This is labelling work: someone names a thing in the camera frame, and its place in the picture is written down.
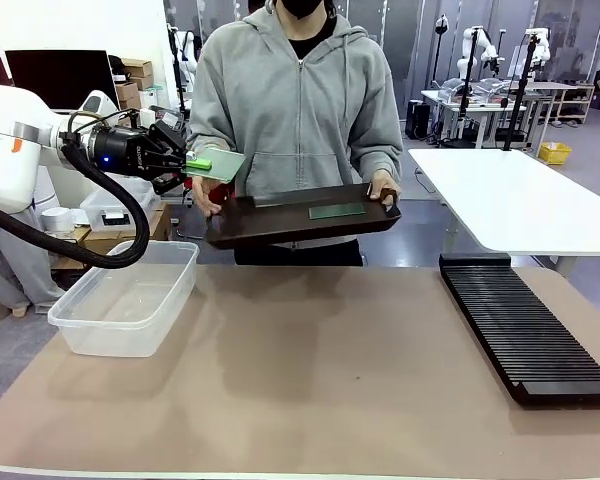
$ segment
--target hand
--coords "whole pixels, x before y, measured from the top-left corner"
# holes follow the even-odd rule
[[[389,190],[395,190],[398,195],[400,195],[400,193],[402,192],[400,186],[395,182],[395,180],[387,170],[376,170],[376,172],[371,177],[371,200],[378,200],[384,188],[388,188]],[[393,205],[393,196],[388,196],[384,199],[382,203],[390,207],[391,205]]]
[[[219,180],[213,180],[211,178],[204,178],[195,176],[191,178],[191,184],[193,188],[193,201],[196,206],[202,211],[205,217],[216,215],[220,213],[222,207],[216,205],[209,200],[209,193],[214,188],[220,186],[222,182]]]

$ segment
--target dark tray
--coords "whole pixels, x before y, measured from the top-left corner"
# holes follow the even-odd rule
[[[401,217],[397,194],[383,190],[381,200],[370,200],[369,184],[316,188],[276,193],[265,197],[227,200],[222,213],[208,221],[205,240],[227,250],[276,243],[300,242],[389,230]],[[382,200],[394,197],[388,208]],[[343,217],[311,219],[314,207],[361,203],[365,213]]]
[[[600,406],[600,365],[505,254],[440,257],[440,272],[500,380],[523,406]]]

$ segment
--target tan table mat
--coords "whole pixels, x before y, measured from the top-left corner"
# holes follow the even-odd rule
[[[519,272],[600,362],[600,313]],[[518,407],[435,270],[200,267],[153,358],[54,338],[0,401],[0,465],[590,478],[600,409]]]

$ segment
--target black comb-like rack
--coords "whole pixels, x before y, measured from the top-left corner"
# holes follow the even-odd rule
[[[441,255],[440,273],[515,401],[600,405],[600,365],[511,269],[508,255]]]

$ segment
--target gray hoodie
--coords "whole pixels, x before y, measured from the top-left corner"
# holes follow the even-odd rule
[[[299,61],[271,0],[209,37],[198,64],[189,138],[246,155],[238,195],[398,180],[402,136],[381,48],[341,16],[334,34]]]

